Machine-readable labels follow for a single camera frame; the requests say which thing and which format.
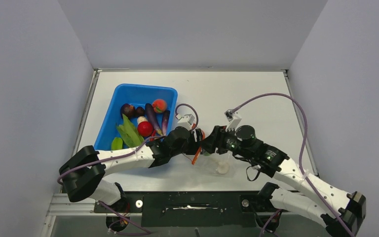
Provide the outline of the clear zip top bag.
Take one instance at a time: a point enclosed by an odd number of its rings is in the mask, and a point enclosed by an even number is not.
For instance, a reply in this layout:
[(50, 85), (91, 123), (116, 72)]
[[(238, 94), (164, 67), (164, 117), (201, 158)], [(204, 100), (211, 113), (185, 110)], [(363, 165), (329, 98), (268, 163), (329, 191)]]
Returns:
[[(198, 153), (194, 156), (184, 154), (184, 157), (190, 160), (192, 168), (199, 174), (213, 177), (225, 177), (232, 178), (235, 174), (234, 159), (230, 154), (211, 154), (210, 156), (203, 156), (204, 152), (202, 148), (198, 150)], [(216, 172), (217, 164), (219, 162), (228, 162), (230, 164), (230, 170), (225, 175), (220, 175)]]

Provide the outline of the white fake garlic piece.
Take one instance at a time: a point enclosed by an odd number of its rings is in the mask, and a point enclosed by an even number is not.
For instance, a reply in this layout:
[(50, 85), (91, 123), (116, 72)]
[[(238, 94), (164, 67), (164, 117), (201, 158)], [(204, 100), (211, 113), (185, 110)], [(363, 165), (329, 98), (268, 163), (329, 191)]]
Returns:
[(230, 170), (230, 164), (228, 162), (219, 162), (217, 164), (216, 172), (220, 175), (225, 175)]

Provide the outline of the fake red chili pepper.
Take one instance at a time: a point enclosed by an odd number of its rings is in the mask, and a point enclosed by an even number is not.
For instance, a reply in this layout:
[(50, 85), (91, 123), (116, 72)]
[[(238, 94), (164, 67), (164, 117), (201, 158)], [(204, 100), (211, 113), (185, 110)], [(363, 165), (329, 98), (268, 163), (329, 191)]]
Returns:
[(153, 141), (157, 135), (157, 132), (154, 130), (153, 133), (151, 134), (150, 141)]

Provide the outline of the small fake white mushroom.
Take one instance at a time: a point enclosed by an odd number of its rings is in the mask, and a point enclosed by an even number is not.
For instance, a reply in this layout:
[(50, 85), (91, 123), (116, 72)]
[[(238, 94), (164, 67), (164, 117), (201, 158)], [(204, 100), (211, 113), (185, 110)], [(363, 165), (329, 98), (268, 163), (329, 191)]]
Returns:
[(148, 121), (148, 119), (145, 117), (145, 116), (139, 116), (138, 118), (137, 118), (137, 123), (138, 124), (140, 124), (140, 123), (142, 123), (142, 122), (147, 122)]

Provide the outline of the small dark fake fig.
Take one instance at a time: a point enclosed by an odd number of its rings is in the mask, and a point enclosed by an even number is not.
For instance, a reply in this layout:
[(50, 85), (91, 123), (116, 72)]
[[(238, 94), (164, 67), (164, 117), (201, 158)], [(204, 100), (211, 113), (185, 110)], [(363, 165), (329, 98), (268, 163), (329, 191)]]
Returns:
[(145, 115), (145, 109), (141, 106), (137, 107), (135, 109), (135, 117), (138, 118), (138, 117), (141, 117), (141, 116), (144, 116)]

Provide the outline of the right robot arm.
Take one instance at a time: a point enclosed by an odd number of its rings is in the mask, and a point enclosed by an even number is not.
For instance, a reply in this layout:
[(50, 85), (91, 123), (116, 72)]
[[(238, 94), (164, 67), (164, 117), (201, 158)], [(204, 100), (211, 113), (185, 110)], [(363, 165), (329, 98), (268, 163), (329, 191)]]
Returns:
[(201, 141), (201, 147), (208, 153), (231, 152), (236, 159), (258, 167), (261, 174), (299, 192), (292, 195), (266, 184), (263, 190), (268, 192), (258, 196), (262, 210), (277, 208), (295, 212), (321, 224), (333, 237), (356, 236), (366, 217), (363, 194), (343, 191), (309, 174), (286, 153), (257, 139), (254, 128), (249, 125), (237, 130), (215, 126), (213, 132)]

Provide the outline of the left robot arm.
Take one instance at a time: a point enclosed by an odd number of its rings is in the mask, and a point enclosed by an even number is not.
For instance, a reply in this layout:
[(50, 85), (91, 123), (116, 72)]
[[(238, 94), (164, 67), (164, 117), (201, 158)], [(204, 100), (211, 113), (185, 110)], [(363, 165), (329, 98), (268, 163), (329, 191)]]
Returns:
[(57, 182), (70, 202), (92, 198), (113, 205), (125, 194), (119, 183), (108, 182), (104, 177), (135, 168), (158, 167), (180, 154), (195, 155), (203, 135), (199, 128), (189, 131), (179, 126), (165, 137), (148, 138), (134, 148), (103, 151), (88, 145), (61, 166)]

